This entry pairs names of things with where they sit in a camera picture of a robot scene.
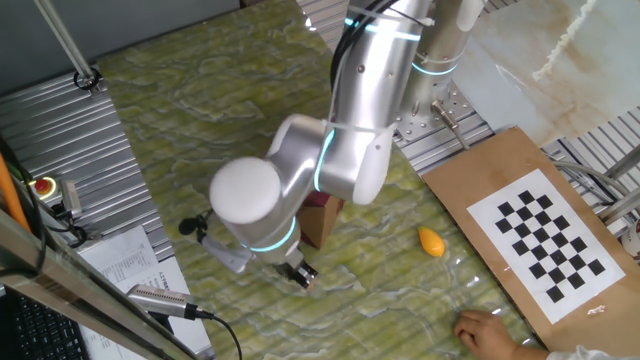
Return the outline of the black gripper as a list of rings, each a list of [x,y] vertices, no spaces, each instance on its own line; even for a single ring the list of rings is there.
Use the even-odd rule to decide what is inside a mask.
[[[303,289],[312,287],[316,281],[318,272],[303,260],[296,260],[293,263],[284,262],[274,265],[274,269],[288,280],[294,281]]]

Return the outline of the person's bare hand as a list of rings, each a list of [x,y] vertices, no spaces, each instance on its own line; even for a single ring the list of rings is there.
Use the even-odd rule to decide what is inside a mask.
[[[501,318],[483,311],[462,311],[454,325],[454,335],[482,360],[510,360],[519,347]]]

